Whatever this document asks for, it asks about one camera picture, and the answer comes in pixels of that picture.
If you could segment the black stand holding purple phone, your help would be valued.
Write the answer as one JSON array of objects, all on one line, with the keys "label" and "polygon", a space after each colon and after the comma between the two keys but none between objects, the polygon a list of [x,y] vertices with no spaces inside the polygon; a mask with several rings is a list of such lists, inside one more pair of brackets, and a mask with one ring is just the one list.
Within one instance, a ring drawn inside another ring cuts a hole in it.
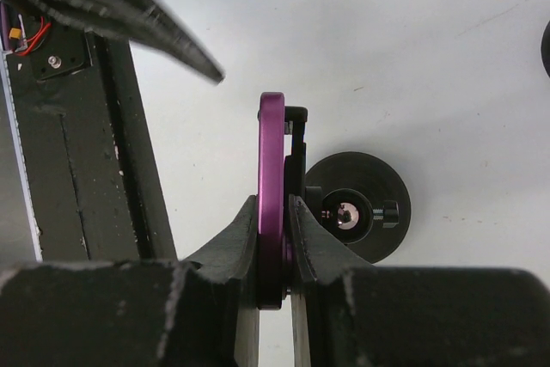
[{"label": "black stand holding purple phone", "polygon": [[404,181],[383,160],[356,151],[332,154],[306,168],[307,120],[304,107],[284,109],[284,133],[291,136],[284,194],[302,197],[316,221],[362,259],[374,264],[389,257],[411,222]]}]

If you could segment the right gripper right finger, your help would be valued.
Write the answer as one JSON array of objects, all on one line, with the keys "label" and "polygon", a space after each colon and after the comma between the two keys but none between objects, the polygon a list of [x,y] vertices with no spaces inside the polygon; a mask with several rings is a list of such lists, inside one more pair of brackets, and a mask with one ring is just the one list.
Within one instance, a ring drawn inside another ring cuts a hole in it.
[{"label": "right gripper right finger", "polygon": [[549,291],[511,268],[373,266],[291,197],[298,366],[546,366]]}]

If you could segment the purple phone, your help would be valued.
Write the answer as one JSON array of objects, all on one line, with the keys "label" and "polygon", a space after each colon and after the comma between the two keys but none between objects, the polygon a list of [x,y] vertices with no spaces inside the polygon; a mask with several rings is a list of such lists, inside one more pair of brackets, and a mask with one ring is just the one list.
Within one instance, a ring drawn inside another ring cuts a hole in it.
[{"label": "purple phone", "polygon": [[278,310],[290,290],[292,247],[284,215],[284,95],[260,97],[258,152],[258,307]]}]

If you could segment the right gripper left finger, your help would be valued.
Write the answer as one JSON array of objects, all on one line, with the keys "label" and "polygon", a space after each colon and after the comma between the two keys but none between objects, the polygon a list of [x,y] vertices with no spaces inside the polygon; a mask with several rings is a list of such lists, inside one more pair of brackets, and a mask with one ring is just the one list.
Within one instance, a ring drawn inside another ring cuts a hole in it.
[{"label": "right gripper left finger", "polygon": [[255,366],[256,199],[185,260],[1,271],[4,366]]}]

